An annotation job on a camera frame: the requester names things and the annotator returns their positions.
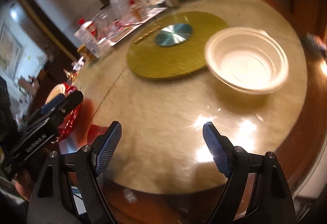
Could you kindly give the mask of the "clear glass mug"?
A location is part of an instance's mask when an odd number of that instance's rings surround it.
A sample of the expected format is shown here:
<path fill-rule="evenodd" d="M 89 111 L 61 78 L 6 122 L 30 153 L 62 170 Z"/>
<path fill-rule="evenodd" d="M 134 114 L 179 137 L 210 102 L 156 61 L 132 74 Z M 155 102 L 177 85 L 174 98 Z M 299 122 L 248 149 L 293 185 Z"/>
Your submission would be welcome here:
<path fill-rule="evenodd" d="M 123 23 L 130 22 L 131 12 L 129 4 L 126 0 L 110 0 L 110 6 L 113 9 L 117 19 Z"/>

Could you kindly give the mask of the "white foam plate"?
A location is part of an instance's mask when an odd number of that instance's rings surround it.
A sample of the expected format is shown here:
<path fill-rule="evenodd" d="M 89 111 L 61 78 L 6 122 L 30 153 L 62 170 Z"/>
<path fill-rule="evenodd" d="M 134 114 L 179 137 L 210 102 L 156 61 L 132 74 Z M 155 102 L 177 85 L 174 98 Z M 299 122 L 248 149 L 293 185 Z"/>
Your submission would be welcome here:
<path fill-rule="evenodd" d="M 51 92 L 49 93 L 46 101 L 45 101 L 45 104 L 49 104 L 49 102 L 51 100 L 53 100 L 54 98 L 56 98 L 58 95 L 60 94 L 63 94 L 65 96 L 65 93 L 66 93 L 66 86 L 65 84 L 57 84 L 52 90 Z"/>

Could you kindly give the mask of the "gold round placemat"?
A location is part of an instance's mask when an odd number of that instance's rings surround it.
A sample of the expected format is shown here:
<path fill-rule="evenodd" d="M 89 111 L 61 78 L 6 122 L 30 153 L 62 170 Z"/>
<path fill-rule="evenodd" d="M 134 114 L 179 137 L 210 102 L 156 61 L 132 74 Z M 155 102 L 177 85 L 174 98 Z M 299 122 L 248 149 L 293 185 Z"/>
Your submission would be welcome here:
<path fill-rule="evenodd" d="M 133 73 L 146 79 L 172 79 L 202 69 L 206 66 L 205 44 L 216 32 L 228 28 L 227 23 L 214 14 L 190 11 L 157 20 L 137 38 L 157 27 L 163 29 L 175 24 L 187 24 L 192 28 L 186 41 L 160 46 L 155 41 L 160 33 L 158 30 L 138 43 L 131 43 L 127 61 Z"/>

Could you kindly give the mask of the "wooden chopstick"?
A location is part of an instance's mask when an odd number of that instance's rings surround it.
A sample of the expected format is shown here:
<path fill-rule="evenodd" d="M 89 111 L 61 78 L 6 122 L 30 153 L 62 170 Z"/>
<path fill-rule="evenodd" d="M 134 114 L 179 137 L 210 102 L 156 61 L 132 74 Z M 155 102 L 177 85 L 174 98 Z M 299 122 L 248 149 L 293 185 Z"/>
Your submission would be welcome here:
<path fill-rule="evenodd" d="M 159 31 L 161 28 L 162 28 L 162 25 L 156 26 L 155 28 L 153 28 L 152 30 L 148 31 L 147 33 L 145 33 L 144 35 L 142 35 L 138 39 L 134 40 L 134 44 L 138 44 L 139 42 L 143 41 L 144 39 L 146 39 L 151 34 Z"/>

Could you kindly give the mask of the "red scalloped glass plate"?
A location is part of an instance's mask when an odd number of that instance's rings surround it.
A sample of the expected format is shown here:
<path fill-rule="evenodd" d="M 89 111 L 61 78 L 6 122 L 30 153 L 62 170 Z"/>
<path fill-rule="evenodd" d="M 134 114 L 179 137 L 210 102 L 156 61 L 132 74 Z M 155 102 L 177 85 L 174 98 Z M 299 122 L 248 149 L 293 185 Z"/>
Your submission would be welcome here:
<path fill-rule="evenodd" d="M 66 93 L 65 97 L 67 97 L 69 94 L 71 94 L 74 91 L 77 91 L 78 88 L 76 86 L 70 86 L 68 84 L 65 84 L 66 86 Z M 78 105 L 74 110 L 72 110 L 65 118 L 64 121 L 61 123 L 61 125 L 58 127 L 59 135 L 57 136 L 57 139 L 53 141 L 53 143 L 57 143 L 59 141 L 65 140 L 67 137 L 70 136 L 70 134 L 74 131 L 78 118 L 79 118 L 79 112 L 82 109 L 82 105 Z"/>

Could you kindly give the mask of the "large white foam bowl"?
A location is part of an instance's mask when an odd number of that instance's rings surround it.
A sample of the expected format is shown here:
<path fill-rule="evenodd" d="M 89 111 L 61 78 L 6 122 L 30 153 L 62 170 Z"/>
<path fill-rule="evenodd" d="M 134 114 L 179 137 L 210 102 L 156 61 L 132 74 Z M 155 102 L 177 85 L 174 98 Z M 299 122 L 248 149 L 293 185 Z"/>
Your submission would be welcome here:
<path fill-rule="evenodd" d="M 289 76 L 288 58 L 265 31 L 232 27 L 212 35 L 205 45 L 209 71 L 230 88 L 251 95 L 276 92 Z"/>

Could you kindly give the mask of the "white red liquor bottle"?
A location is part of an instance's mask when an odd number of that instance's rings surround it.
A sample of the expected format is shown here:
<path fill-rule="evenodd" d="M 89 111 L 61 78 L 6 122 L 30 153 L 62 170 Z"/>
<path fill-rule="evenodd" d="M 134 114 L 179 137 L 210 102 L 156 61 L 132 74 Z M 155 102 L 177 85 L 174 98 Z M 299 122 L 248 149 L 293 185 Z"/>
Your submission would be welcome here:
<path fill-rule="evenodd" d="M 92 36 L 97 38 L 98 32 L 95 23 L 92 20 L 86 21 L 84 18 L 78 20 L 78 24 L 81 28 L 88 30 Z"/>

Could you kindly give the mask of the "printed paper sheet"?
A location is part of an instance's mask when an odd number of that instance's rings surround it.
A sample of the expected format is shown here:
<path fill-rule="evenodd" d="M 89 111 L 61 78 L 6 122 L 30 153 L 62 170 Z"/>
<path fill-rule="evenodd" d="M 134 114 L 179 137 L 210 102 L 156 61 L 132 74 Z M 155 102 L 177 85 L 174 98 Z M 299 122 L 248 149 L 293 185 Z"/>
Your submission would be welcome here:
<path fill-rule="evenodd" d="M 164 12 L 166 10 L 167 10 L 167 7 L 158 7 L 158 8 L 151 9 L 150 13 L 147 16 L 147 18 L 144 19 L 143 21 L 131 22 L 131 23 L 128 23 L 128 24 L 122 26 L 121 28 L 119 28 L 118 32 L 115 33 L 112 37 L 110 37 L 108 39 L 108 43 L 111 46 L 116 45 L 119 41 L 121 41 L 122 39 L 127 37 L 133 31 L 137 30 L 138 28 L 140 28 L 141 26 L 146 24 L 148 21 L 155 18 L 156 16 L 158 16 L 159 14 L 161 14 L 162 12 Z"/>

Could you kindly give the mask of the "silver round turntable disc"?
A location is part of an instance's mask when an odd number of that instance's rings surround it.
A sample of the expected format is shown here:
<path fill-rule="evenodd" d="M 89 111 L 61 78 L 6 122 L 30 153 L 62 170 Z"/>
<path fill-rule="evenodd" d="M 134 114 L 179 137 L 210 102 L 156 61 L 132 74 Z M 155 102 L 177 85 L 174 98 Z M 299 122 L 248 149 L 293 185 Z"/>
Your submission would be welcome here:
<path fill-rule="evenodd" d="M 189 24 L 171 24 L 158 31 L 155 43 L 159 47 L 173 47 L 187 41 L 192 34 L 193 28 Z"/>

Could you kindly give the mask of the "brown lidded jar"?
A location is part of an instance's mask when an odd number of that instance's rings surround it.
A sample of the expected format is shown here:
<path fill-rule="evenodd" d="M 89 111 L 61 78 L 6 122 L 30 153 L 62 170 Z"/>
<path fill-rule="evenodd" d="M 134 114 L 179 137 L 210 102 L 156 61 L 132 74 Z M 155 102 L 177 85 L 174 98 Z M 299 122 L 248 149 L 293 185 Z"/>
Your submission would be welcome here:
<path fill-rule="evenodd" d="M 78 54 L 80 54 L 85 61 L 91 61 L 95 59 L 95 56 L 91 53 L 89 49 L 87 49 L 86 45 L 81 44 L 77 50 Z"/>

